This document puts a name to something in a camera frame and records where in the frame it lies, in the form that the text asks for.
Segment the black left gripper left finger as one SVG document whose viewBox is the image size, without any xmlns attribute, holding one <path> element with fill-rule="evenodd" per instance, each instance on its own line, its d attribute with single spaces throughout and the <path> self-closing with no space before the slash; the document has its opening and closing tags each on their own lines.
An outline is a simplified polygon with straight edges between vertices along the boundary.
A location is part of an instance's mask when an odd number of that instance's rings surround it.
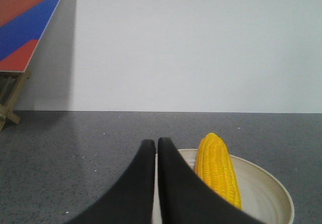
<svg viewBox="0 0 322 224">
<path fill-rule="evenodd" d="M 154 178 L 155 143 L 146 139 L 117 182 L 67 223 L 151 223 Z"/>
</svg>

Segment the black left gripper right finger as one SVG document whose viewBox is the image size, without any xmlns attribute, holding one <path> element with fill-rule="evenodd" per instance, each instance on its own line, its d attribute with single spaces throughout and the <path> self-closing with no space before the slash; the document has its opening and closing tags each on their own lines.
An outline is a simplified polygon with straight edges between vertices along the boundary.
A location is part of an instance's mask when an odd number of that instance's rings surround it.
<svg viewBox="0 0 322 224">
<path fill-rule="evenodd" d="M 169 137 L 158 140 L 157 181 L 163 223 L 260 223 L 212 191 Z"/>
</svg>

